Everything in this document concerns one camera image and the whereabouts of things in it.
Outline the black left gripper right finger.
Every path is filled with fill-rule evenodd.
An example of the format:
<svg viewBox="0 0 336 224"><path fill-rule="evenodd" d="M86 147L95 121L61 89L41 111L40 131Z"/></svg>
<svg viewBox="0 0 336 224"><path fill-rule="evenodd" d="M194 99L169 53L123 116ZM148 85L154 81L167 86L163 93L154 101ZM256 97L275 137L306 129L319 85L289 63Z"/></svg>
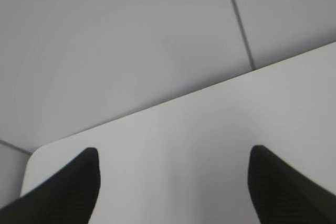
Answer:
<svg viewBox="0 0 336 224"><path fill-rule="evenodd" d="M261 223L335 223L335 195L263 145L250 151L247 185Z"/></svg>

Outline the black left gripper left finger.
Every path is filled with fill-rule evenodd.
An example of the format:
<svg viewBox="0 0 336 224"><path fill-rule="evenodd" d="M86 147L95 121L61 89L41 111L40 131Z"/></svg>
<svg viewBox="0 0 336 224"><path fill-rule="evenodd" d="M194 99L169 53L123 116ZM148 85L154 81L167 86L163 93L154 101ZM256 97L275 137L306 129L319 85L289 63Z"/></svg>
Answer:
<svg viewBox="0 0 336 224"><path fill-rule="evenodd" d="M99 154L90 147L1 209L1 223L88 223L100 190Z"/></svg>

